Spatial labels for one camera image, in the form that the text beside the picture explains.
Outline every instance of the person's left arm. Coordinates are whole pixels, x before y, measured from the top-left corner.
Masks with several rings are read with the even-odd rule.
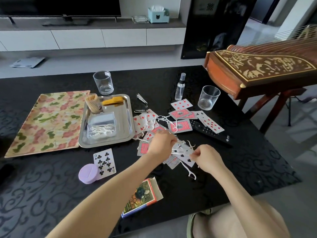
[[[95,190],[47,237],[108,237],[131,195],[149,173],[169,157],[176,141],[166,130],[157,132],[147,154]]]

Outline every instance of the black tv screen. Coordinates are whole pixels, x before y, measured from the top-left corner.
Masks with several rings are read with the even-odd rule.
[[[0,16],[121,16],[119,0],[0,0]]]

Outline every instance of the tissue box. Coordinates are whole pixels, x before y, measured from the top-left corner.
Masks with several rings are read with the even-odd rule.
[[[168,9],[164,8],[161,12],[151,11],[151,8],[147,9],[150,23],[159,23],[159,22],[169,22],[170,21],[170,12]]]

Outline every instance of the floral placemat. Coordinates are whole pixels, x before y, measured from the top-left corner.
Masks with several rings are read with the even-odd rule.
[[[4,157],[77,148],[89,93],[90,90],[41,94]]]

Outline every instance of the glass ashtray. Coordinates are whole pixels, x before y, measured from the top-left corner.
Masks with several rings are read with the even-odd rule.
[[[149,23],[149,19],[147,18],[147,16],[145,15],[141,15],[141,16],[133,16],[132,17],[132,21],[134,23]]]

